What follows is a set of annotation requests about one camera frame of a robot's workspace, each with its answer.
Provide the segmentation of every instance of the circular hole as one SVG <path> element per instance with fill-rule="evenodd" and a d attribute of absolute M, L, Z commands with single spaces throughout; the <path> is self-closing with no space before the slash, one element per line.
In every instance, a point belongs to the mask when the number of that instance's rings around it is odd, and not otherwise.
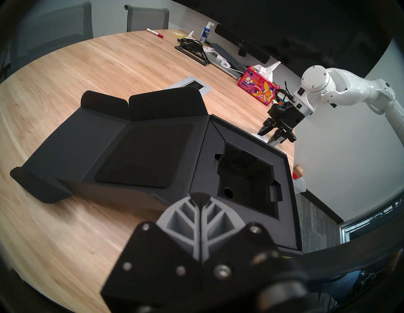
<path fill-rule="evenodd" d="M 234 192 L 229 187 L 226 187 L 224 192 L 225 196 L 228 197 L 229 199 L 232 199 L 234 197 Z"/>

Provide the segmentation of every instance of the black screen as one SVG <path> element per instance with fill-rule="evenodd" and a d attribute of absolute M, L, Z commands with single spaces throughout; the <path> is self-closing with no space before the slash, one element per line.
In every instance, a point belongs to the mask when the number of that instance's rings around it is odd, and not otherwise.
<path fill-rule="evenodd" d="M 322 65 L 365 77 L 391 41 L 364 0 L 175 1 L 230 28 L 299 76 Z"/>
<path fill-rule="evenodd" d="M 198 83 L 195 80 L 193 80 L 192 82 L 189 82 L 188 84 L 184 85 L 183 87 L 186 87 L 186 86 L 192 86 L 192 87 L 195 87 L 198 90 L 201 90 L 204 87 L 203 85 L 201 85 L 200 83 Z"/>

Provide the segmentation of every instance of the spray bottle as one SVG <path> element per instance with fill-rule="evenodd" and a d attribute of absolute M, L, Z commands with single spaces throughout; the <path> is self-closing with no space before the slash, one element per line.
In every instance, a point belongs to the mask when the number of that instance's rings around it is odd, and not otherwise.
<path fill-rule="evenodd" d="M 206 25 L 206 27 L 203 29 L 202 34 L 201 34 L 201 38 L 199 39 L 199 42 L 201 44 L 205 44 L 205 40 L 208 37 L 209 33 L 210 33 L 210 27 L 214 26 L 214 24 L 212 22 L 209 22 L 208 25 Z"/>

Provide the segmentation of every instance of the colorful floral box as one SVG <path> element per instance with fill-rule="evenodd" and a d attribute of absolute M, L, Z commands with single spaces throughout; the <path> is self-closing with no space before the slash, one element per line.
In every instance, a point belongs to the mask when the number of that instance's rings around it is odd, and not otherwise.
<path fill-rule="evenodd" d="M 271 103 L 272 99 L 275 98 L 275 90 L 279 88 L 258 74 L 253 66 L 248 67 L 237 85 L 265 105 Z"/>

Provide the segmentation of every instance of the black pad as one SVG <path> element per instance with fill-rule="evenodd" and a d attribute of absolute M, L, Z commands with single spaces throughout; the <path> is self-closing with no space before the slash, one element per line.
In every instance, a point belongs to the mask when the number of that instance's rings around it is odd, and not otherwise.
<path fill-rule="evenodd" d="M 208 115 L 199 90 L 188 86 L 133 95 L 129 98 L 129 120 L 146 121 Z"/>
<path fill-rule="evenodd" d="M 82 107 L 129 121 L 129 105 L 126 100 L 87 90 L 81 97 Z"/>
<path fill-rule="evenodd" d="M 190 123 L 132 127 L 98 170 L 95 180 L 167 188 L 192 128 Z"/>

